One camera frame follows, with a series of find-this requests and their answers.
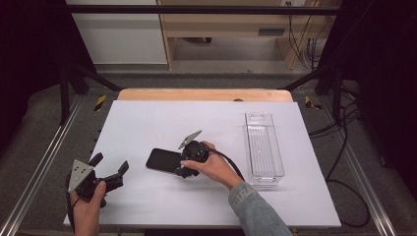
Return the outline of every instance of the sleeve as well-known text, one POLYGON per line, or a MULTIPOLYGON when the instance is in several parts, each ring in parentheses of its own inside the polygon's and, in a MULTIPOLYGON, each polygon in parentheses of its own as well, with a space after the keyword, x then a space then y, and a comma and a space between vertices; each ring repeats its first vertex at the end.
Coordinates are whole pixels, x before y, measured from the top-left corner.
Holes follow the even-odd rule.
POLYGON ((242 182, 234 186, 228 200, 246 236, 292 235, 272 206, 250 184, 242 182))

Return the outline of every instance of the white tabletop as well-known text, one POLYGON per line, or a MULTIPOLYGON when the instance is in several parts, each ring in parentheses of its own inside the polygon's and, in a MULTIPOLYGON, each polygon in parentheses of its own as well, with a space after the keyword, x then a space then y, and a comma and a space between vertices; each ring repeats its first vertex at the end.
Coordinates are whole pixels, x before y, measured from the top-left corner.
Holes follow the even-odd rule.
POLYGON ((135 227, 239 227, 228 190, 204 174, 182 177, 147 169, 153 148, 178 151, 198 131, 232 158, 247 176, 245 112, 270 112, 285 176, 274 191, 260 192, 290 227, 337 227, 328 187, 295 102, 114 101, 92 155, 104 159, 97 177, 130 169, 124 186, 106 197, 100 224, 135 227))

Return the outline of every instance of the human hand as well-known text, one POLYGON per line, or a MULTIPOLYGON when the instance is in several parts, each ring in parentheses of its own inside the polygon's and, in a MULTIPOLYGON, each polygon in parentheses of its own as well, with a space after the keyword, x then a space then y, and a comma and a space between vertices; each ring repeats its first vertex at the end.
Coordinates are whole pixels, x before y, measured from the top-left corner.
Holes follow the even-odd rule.
MULTIPOLYGON (((203 143, 208 148, 215 149, 213 144, 206 141, 203 141, 203 143)), ((243 181, 224 160, 223 156, 214 152, 209 153, 208 160, 204 163, 194 160, 183 160, 181 164, 206 174, 210 179, 223 184, 229 190, 243 181)))
POLYGON ((75 191, 71 193, 71 205, 74 206, 75 236, 98 235, 100 204, 105 196, 105 189, 105 182, 99 182, 89 203, 80 199, 75 191))

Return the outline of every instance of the black phone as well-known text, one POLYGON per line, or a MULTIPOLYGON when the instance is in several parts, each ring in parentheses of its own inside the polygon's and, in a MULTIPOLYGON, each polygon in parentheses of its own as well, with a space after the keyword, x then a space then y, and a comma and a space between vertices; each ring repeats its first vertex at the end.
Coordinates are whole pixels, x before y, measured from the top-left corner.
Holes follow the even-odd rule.
POLYGON ((183 159, 185 158, 179 152, 154 148, 150 153, 146 166, 149 169, 175 173, 175 170, 181 166, 180 161, 183 159))

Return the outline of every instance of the plastic container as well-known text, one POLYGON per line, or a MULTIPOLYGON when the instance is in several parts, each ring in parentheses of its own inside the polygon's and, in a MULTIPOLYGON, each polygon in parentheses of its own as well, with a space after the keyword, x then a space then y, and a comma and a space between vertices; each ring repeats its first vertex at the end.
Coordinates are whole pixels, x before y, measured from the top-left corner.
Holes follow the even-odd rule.
POLYGON ((255 188, 275 188, 284 176, 281 155, 268 112, 245 113, 245 140, 249 183, 255 188))

